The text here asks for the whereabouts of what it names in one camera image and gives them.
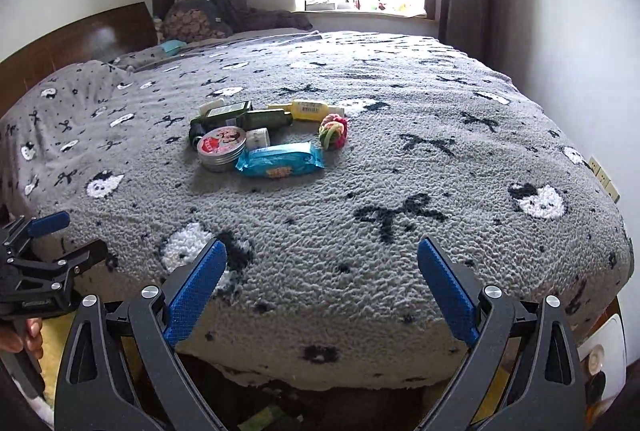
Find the silver screw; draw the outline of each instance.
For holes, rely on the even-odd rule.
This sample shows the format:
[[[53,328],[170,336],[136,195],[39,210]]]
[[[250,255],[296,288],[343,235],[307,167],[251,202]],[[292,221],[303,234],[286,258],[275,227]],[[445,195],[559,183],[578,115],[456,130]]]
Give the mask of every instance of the silver screw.
[[[93,294],[89,294],[82,300],[82,306],[93,306],[98,301],[98,298]]]
[[[158,295],[158,287],[155,285],[145,286],[142,289],[142,297],[145,299],[151,299],[152,297],[156,297]]]
[[[556,296],[547,296],[545,301],[546,304],[553,306],[553,308],[558,308],[558,306],[560,306],[560,300]]]
[[[489,285],[484,289],[484,293],[487,294],[492,299],[498,299],[498,297],[502,296],[502,290],[500,290],[497,286]]]

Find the bedspread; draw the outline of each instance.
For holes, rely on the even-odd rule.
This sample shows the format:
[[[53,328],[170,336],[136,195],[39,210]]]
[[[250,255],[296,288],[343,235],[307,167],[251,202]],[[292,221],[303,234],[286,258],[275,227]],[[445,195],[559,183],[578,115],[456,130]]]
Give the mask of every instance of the bedspread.
[[[78,281],[122,299],[216,236],[228,265],[181,351],[241,384],[415,387],[463,356],[416,265],[432,236],[521,299],[561,299],[578,335],[626,282],[622,217],[568,138],[511,84],[433,38],[336,32],[195,47],[130,74],[97,61],[30,90],[0,123],[3,200],[71,214],[38,242],[55,259],[94,237]],[[198,104],[294,98],[345,108],[324,172],[277,180],[204,170]],[[272,143],[313,140],[296,122]]]

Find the human hand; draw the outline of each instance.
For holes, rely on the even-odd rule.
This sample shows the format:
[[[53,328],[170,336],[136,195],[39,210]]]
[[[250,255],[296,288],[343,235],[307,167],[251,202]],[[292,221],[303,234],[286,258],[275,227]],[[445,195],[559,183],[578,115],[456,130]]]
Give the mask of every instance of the human hand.
[[[18,337],[15,329],[8,324],[0,325],[0,350],[9,353],[19,353],[26,347],[36,359],[41,359],[42,350],[42,319],[27,319],[26,332],[23,338]]]

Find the finger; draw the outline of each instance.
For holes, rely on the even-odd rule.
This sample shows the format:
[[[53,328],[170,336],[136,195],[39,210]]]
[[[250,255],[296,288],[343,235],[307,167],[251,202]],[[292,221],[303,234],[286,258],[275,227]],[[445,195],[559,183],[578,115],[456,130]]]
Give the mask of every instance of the finger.
[[[36,337],[27,337],[26,344],[29,351],[36,351],[42,348],[42,335],[38,334]]]
[[[31,337],[35,337],[42,329],[42,319],[27,319],[27,330]]]
[[[14,330],[8,326],[0,325],[0,350],[9,353],[18,353],[22,350],[22,341]]]

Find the wooden headboard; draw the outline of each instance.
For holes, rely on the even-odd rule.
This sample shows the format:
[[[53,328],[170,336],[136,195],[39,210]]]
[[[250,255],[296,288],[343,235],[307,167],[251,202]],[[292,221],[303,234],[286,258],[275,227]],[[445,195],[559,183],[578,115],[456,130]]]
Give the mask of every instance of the wooden headboard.
[[[0,62],[0,117],[47,75],[75,62],[108,62],[158,43],[144,3],[86,17],[35,40]]]

